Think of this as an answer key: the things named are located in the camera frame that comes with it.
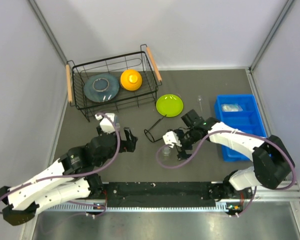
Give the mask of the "clear tube rack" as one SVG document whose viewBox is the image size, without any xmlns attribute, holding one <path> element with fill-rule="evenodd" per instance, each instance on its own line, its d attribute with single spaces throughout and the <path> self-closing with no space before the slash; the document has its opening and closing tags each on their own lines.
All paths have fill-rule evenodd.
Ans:
<svg viewBox="0 0 300 240">
<path fill-rule="evenodd" d="M 114 124 L 115 124 L 115 128 L 119 131 L 121 126 L 117 116 L 114 117 Z"/>
</svg>

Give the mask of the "clear plastic bag with contents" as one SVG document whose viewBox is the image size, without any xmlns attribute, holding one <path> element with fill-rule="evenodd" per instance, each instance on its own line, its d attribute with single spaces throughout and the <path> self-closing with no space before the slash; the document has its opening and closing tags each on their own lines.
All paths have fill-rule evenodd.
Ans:
<svg viewBox="0 0 300 240">
<path fill-rule="evenodd" d="M 221 110 L 223 112 L 242 112 L 243 111 L 243 108 L 235 103 L 235 104 L 222 104 L 221 105 Z"/>
</svg>

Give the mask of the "small clear round dish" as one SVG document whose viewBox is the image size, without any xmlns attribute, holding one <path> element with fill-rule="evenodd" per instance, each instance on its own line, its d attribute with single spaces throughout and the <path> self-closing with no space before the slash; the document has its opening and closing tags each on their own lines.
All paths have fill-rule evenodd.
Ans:
<svg viewBox="0 0 300 240">
<path fill-rule="evenodd" d="M 171 148 L 169 146 L 165 146 L 162 148 L 161 153 L 163 156 L 167 157 L 171 153 Z"/>
</svg>

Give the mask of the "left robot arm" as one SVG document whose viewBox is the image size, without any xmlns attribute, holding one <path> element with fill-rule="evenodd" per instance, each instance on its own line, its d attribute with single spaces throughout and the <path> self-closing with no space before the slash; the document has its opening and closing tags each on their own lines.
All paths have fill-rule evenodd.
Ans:
<svg viewBox="0 0 300 240">
<path fill-rule="evenodd" d="M 118 133 L 103 132 L 100 127 L 97 132 L 86 145 L 71 148 L 27 182 L 1 187 L 0 197 L 5 204 L 3 219 L 18 226 L 53 206 L 76 199 L 99 198 L 104 187 L 94 168 L 102 167 L 118 153 L 134 152 L 138 138 L 128 127 L 124 128 L 125 140 Z"/>
</svg>

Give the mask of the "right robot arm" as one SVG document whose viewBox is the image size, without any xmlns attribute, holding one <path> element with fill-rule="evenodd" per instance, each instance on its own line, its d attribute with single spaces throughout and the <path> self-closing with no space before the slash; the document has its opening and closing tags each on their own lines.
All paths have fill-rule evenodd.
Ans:
<svg viewBox="0 0 300 240">
<path fill-rule="evenodd" d="M 223 192 L 227 197 L 235 198 L 243 189 L 257 186 L 275 190 L 288 175 L 292 175 L 291 182 L 295 183 L 295 163 L 279 137 L 245 133 L 216 118 L 203 119 L 195 110 L 190 110 L 181 119 L 186 129 L 175 129 L 172 134 L 179 159 L 192 158 L 194 155 L 187 152 L 193 145 L 208 140 L 228 147 L 252 162 L 251 167 L 235 170 L 224 179 Z"/>
</svg>

